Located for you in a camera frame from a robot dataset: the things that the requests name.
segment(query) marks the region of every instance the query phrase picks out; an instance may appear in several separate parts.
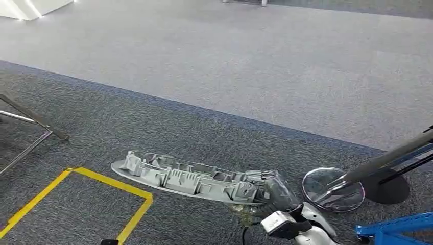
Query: yellow floor tape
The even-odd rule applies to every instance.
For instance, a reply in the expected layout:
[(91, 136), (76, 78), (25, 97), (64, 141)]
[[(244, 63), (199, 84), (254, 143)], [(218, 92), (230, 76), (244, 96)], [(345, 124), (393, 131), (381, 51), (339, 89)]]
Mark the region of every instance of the yellow floor tape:
[(122, 189), (129, 193), (135, 194), (139, 197), (145, 199), (143, 205), (137, 210), (137, 212), (132, 216), (120, 234), (117, 236), (117, 240), (119, 240), (119, 244), (123, 244), (132, 230), (135, 228), (140, 219), (147, 212), (149, 207), (153, 202), (152, 193), (138, 189), (134, 186), (125, 184), (121, 181), (109, 178), (107, 176), (95, 173), (83, 167), (79, 167), (76, 169), (68, 168), (66, 171), (62, 172), (55, 180), (53, 180), (44, 190), (42, 190), (38, 195), (36, 195), (33, 199), (31, 199), (21, 210), (19, 210), (16, 214), (14, 214), (9, 220), (8, 225), (0, 231), (0, 238), (3, 238), (8, 231), (10, 231), (23, 217), (26, 215), (33, 207), (36, 206), (50, 191), (52, 191), (62, 180), (64, 180), (71, 172), (77, 172), (79, 174), (85, 175), (92, 179), (98, 180), (105, 184), (114, 186), (116, 188)]

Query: black rod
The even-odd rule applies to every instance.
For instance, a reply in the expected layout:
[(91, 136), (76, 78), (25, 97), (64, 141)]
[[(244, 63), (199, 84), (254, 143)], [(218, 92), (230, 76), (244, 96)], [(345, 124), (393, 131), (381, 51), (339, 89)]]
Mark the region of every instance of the black rod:
[(395, 179), (396, 177), (398, 177), (400, 175), (403, 175), (403, 174), (405, 174), (405, 173), (407, 173), (407, 172), (409, 172), (409, 171), (411, 171), (413, 169), (416, 169), (417, 167), (419, 167), (421, 165), (424, 165), (424, 164), (426, 164), (426, 163), (428, 163), (428, 162), (430, 162), (432, 160), (433, 160), (433, 153), (430, 154), (429, 156), (426, 156), (423, 159), (421, 159), (421, 160), (419, 160), (419, 161), (417, 161), (415, 163), (412, 163), (411, 165), (409, 165), (409, 166), (407, 166), (407, 167), (405, 167), (405, 168), (397, 171), (395, 174), (384, 178), (383, 180), (379, 181), (379, 185), (384, 184), (386, 182), (389, 182), (389, 181)]

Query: blue stand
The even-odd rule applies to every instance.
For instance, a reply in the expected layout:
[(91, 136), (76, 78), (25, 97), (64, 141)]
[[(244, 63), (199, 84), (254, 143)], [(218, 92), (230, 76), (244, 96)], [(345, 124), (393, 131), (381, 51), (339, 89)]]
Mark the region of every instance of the blue stand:
[(403, 231), (433, 228), (433, 212), (421, 213), (369, 226), (356, 226), (358, 238), (374, 236), (375, 245), (429, 245), (428, 243), (400, 235)]

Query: dark gray carpet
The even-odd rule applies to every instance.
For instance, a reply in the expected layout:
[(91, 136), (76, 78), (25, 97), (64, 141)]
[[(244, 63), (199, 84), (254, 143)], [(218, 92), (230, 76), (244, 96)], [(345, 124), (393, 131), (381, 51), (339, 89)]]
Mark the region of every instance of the dark gray carpet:
[[(236, 1), (261, 3), (261, 0)], [(268, 4), (412, 18), (433, 18), (433, 0), (268, 0)]]
[[(92, 171), (150, 191), (154, 203), (125, 244), (240, 244), (241, 228), (224, 204), (140, 186), (117, 176), (109, 164), (130, 149), (171, 154), (231, 170), (278, 169), (302, 198), (304, 174), (319, 166), (352, 169), (380, 150), (167, 101), (106, 85), (0, 62), (0, 87), (49, 118), (71, 138), (51, 137), (0, 178), (3, 225), (67, 167)], [(8, 108), (0, 104), (0, 109)], [(3, 161), (38, 137), (33, 126), (0, 124)], [(432, 172), (407, 178), (410, 198), (383, 206), (365, 201), (347, 214), (325, 213), (340, 241), (356, 244), (355, 224), (431, 211)], [(113, 238), (142, 199), (73, 174), (39, 203), (1, 241), (6, 244), (97, 244)], [(428, 239), (429, 233), (419, 237)], [(247, 244), (288, 244), (251, 229)]]

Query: gray carpet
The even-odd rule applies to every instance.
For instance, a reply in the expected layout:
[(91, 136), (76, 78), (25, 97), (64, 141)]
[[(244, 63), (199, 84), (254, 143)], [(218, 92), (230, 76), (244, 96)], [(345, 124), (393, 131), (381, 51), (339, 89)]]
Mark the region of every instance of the gray carpet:
[[(261, 0), (237, 1), (253, 4), (261, 3)], [(397, 15), (412, 18), (433, 18), (432, 0), (268, 0), (268, 4)]]
[[(238, 219), (221, 203), (191, 199), (140, 186), (117, 176), (109, 164), (130, 149), (167, 153), (231, 170), (278, 169), (302, 198), (304, 174), (319, 166), (352, 169), (380, 150), (251, 119), (0, 63), (0, 85), (23, 105), (43, 114), (71, 138), (40, 145), (0, 179), (0, 217), (6, 220), (67, 167), (92, 171), (150, 191), (154, 203), (125, 244), (240, 244)], [(0, 104), (0, 109), (8, 108)], [(22, 149), (32, 126), (0, 124), (3, 160)], [(407, 178), (412, 193), (399, 205), (365, 201), (347, 214), (325, 212), (340, 241), (356, 244), (355, 224), (431, 211), (432, 171)], [(97, 244), (115, 238), (143, 202), (108, 185), (72, 174), (29, 212), (1, 241), (6, 244)], [(430, 239), (429, 233), (419, 235)], [(247, 244), (287, 244), (251, 229)]]
[(378, 149), (433, 123), (432, 19), (220, 0), (78, 0), (32, 22), (0, 18), (0, 30), (0, 60)]

